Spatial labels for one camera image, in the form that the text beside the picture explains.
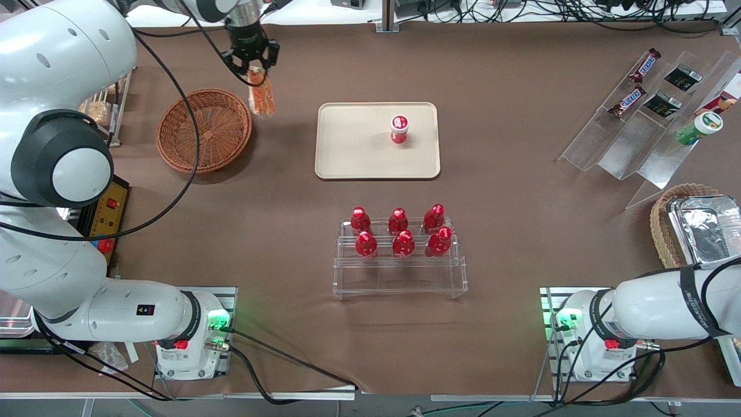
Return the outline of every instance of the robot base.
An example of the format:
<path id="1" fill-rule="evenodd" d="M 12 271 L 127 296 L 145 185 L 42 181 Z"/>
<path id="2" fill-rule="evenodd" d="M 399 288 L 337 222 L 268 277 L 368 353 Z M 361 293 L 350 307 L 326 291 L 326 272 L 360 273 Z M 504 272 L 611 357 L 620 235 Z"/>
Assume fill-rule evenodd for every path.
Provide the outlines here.
<path id="1" fill-rule="evenodd" d="M 584 347 L 579 357 L 576 358 L 575 363 L 574 359 L 579 345 L 566 347 L 568 354 L 563 357 L 563 363 L 561 363 L 562 380 L 563 375 L 568 374 L 573 364 L 573 380 L 581 382 L 601 381 L 620 364 L 634 358 L 636 355 L 635 346 L 628 349 L 607 349 L 605 347 L 605 341 L 596 332 L 592 332 L 589 338 L 586 338 L 587 333 L 594 325 L 590 316 L 590 307 L 596 295 L 597 293 L 595 291 L 578 291 L 573 293 L 563 304 L 561 310 L 551 318 L 554 329 L 564 325 L 571 328 L 558 332 L 556 335 L 557 358 L 570 342 L 579 343 L 584 341 Z M 608 297 L 603 297 L 600 304 L 608 304 L 606 298 Z M 604 312 L 606 308 L 606 306 L 600 305 L 597 311 Z M 608 317 L 611 316 L 612 314 L 609 312 L 605 315 L 603 322 L 606 322 Z M 629 382 L 631 380 L 631 369 L 632 366 L 626 366 L 619 372 L 615 372 L 607 381 Z"/>
<path id="2" fill-rule="evenodd" d="M 185 349 L 162 349 L 157 346 L 157 366 L 168 379 L 194 380 L 211 379 L 219 364 L 221 351 L 207 349 L 207 341 L 224 342 L 225 334 L 211 329 L 214 313 L 224 312 L 219 299 L 206 291 L 194 291 L 201 304 L 201 320 L 198 329 L 188 341 Z"/>

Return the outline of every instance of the brown tablecloth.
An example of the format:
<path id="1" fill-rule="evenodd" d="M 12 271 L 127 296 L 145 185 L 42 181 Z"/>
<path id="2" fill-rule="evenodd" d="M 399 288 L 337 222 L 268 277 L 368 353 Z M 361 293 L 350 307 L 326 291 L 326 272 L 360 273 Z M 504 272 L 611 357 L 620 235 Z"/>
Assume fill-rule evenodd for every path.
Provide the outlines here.
<path id="1" fill-rule="evenodd" d="M 270 73 L 278 113 L 256 120 L 235 163 L 199 176 L 171 213 L 121 239 L 119 268 L 127 279 L 239 286 L 237 328 L 371 393 L 531 394 L 545 352 L 539 287 L 616 285 L 661 267 L 648 206 L 623 211 L 642 181 L 620 182 L 599 168 L 582 173 L 556 158 L 650 47 L 669 62 L 682 50 L 713 61 L 725 50 L 738 52 L 735 39 L 716 34 L 682 39 L 659 29 L 630 33 L 590 24 L 405 24 L 393 35 L 370 25 L 268 32 L 282 46 Z M 225 33 L 212 36 L 227 47 Z M 202 37 L 148 41 L 186 91 L 227 88 L 247 98 Z M 116 173 L 134 187 L 124 226 L 153 216 L 183 185 L 185 175 L 162 162 L 153 141 L 159 118 L 178 98 L 140 48 L 124 145 L 113 150 Z M 439 177 L 316 177 L 319 106 L 376 101 L 435 104 Z M 723 131 L 701 141 L 674 182 L 741 196 L 734 157 L 740 114 L 723 114 Z M 397 206 L 421 215 L 433 203 L 445 204 L 467 253 L 466 294 L 454 301 L 334 297 L 341 217 L 357 205 L 379 217 Z M 243 347 L 270 391 L 338 385 Z M 714 350 L 670 354 L 647 394 L 739 397 Z M 46 361 L 55 390 L 111 390 L 64 358 Z M 27 358 L 0 358 L 0 388 L 46 389 L 21 377 L 37 368 Z M 151 372 L 146 361 L 135 368 Z M 231 369 L 228 377 L 177 386 L 176 394 L 253 392 L 244 367 L 233 362 Z M 550 392 L 548 382 L 541 391 Z"/>

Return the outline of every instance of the candy bar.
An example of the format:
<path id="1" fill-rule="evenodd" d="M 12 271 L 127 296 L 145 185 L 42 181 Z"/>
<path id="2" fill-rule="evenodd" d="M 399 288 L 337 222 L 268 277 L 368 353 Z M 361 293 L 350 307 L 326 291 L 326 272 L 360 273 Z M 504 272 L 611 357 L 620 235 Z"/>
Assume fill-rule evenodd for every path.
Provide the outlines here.
<path id="1" fill-rule="evenodd" d="M 656 94 L 646 100 L 644 106 L 661 117 L 669 117 L 682 107 L 682 103 L 663 91 L 657 91 Z"/>
<path id="2" fill-rule="evenodd" d="M 646 94 L 646 92 L 640 87 L 636 87 L 635 90 L 633 90 L 629 95 L 627 95 L 622 101 L 615 106 L 613 106 L 610 110 L 608 110 L 608 113 L 612 113 L 615 115 L 615 117 L 620 118 L 628 109 L 636 104 L 639 98 Z"/>
<path id="3" fill-rule="evenodd" d="M 710 97 L 712 97 L 710 102 L 703 105 L 695 114 L 700 115 L 706 111 L 721 114 L 736 104 L 736 101 L 741 98 L 741 71 L 734 75 L 734 78 L 719 91 L 713 92 Z"/>
<path id="4" fill-rule="evenodd" d="M 687 65 L 679 64 L 664 79 L 680 90 L 687 91 L 702 81 L 702 76 L 692 71 Z"/>
<path id="5" fill-rule="evenodd" d="M 641 62 L 641 65 L 638 65 L 638 68 L 636 68 L 636 70 L 633 71 L 632 74 L 628 75 L 628 78 L 631 79 L 632 82 L 640 84 L 641 82 L 643 82 L 643 77 L 646 76 L 648 70 L 650 70 L 651 67 L 654 66 L 659 58 L 661 58 L 661 53 L 659 53 L 658 50 L 655 50 L 653 48 L 649 49 L 646 52 L 645 58 L 643 59 L 643 62 Z"/>

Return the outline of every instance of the wicker basket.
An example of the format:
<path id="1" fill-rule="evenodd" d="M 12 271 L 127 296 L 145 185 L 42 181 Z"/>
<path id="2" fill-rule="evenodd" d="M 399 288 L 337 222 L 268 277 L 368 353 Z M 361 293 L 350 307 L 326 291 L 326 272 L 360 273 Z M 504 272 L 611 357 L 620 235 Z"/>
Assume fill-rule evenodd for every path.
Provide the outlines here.
<path id="1" fill-rule="evenodd" d="M 252 116 L 235 94 L 204 88 L 187 95 L 198 123 L 201 152 L 197 173 L 215 171 L 234 161 L 247 146 Z M 196 157 L 196 132 L 182 99 L 168 108 L 157 126 L 157 150 L 178 171 L 190 172 Z"/>
<path id="2" fill-rule="evenodd" d="M 679 184 L 668 189 L 651 208 L 651 236 L 654 238 L 656 251 L 665 268 L 678 268 L 685 265 L 679 255 L 677 247 L 672 238 L 673 232 L 669 216 L 666 213 L 666 205 L 669 200 L 682 197 L 699 195 L 717 195 L 718 190 L 713 190 L 703 184 Z"/>

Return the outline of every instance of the clear acrylic shelf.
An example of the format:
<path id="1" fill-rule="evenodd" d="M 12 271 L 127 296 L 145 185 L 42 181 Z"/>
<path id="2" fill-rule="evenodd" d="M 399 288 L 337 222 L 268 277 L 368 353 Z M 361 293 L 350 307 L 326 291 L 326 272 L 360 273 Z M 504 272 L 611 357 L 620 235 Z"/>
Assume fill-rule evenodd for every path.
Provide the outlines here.
<path id="1" fill-rule="evenodd" d="M 388 233 L 388 219 L 373 218 L 370 231 L 378 242 L 378 255 L 363 259 L 355 251 L 356 236 L 350 219 L 342 219 L 334 257 L 334 294 L 340 299 L 346 295 L 409 293 L 455 298 L 468 291 L 463 248 L 449 217 L 445 218 L 445 225 L 453 229 L 451 249 L 444 256 L 427 257 L 429 236 L 422 230 L 422 218 L 410 218 L 409 231 L 416 247 L 410 257 L 400 259 L 391 251 L 394 236 Z"/>
<path id="2" fill-rule="evenodd" d="M 678 143 L 675 133 L 741 70 L 741 59 L 729 52 L 725 52 L 712 67 L 687 51 L 682 52 L 671 65 L 665 59 L 659 59 L 643 79 L 646 95 L 618 119 L 607 110 L 635 88 L 628 74 L 633 73 L 642 60 L 636 61 L 559 157 L 559 160 L 565 159 L 582 171 L 598 165 L 618 180 L 635 173 L 645 178 L 627 209 L 654 197 L 666 187 L 694 148 L 694 145 Z M 664 79 L 679 64 L 702 75 L 702 80 L 686 92 Z M 679 100 L 682 107 L 667 118 L 654 113 L 644 104 L 657 91 Z"/>

